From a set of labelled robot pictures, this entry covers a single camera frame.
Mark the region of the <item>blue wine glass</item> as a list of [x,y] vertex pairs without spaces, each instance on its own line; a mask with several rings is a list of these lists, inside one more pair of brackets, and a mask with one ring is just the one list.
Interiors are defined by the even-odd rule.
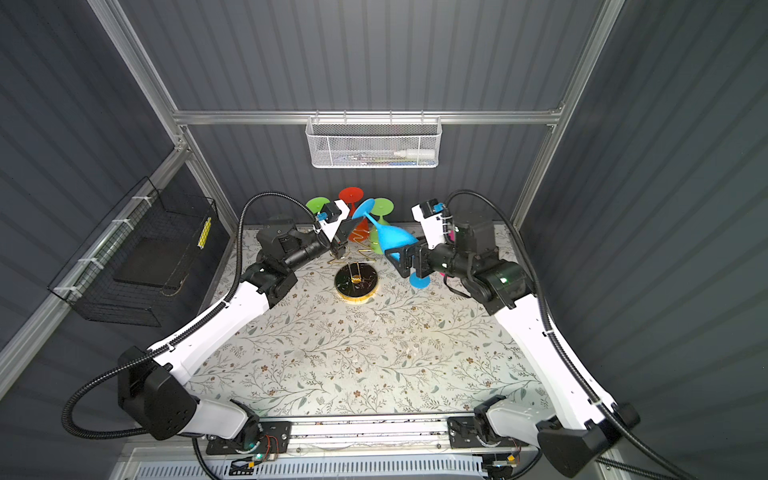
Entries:
[[421,290],[430,285],[431,279],[429,277],[420,278],[416,273],[412,273],[409,277],[409,283],[413,288]]
[[406,230],[391,226],[381,225],[375,220],[371,214],[375,200],[373,198],[363,201],[357,208],[354,214],[350,215],[350,218],[366,217],[370,220],[378,230],[379,243],[382,248],[383,254],[385,251],[396,251],[397,247],[414,242],[417,238],[407,232]]

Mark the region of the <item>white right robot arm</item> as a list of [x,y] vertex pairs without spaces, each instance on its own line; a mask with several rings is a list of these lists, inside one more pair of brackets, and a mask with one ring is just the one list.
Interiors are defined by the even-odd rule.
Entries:
[[500,257],[491,223],[420,222],[423,236],[382,226],[385,257],[402,277],[440,273],[461,281],[522,350],[549,397],[542,410],[494,396],[474,410],[472,431],[486,445],[517,440],[539,450],[561,475],[573,478],[626,437],[639,422],[587,371],[549,316],[531,269]]

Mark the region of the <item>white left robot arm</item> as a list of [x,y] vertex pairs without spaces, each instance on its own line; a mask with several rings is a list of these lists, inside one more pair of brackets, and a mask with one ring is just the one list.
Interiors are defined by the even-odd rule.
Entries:
[[233,294],[195,318],[198,330],[185,325],[159,342],[163,353],[119,374],[119,406],[156,440],[213,435],[251,447],[258,437],[257,414],[235,400],[195,395],[186,385],[219,347],[287,296],[297,270],[327,252],[342,255],[358,223],[338,219],[307,233],[292,223],[268,226],[259,235],[256,262],[237,275]]

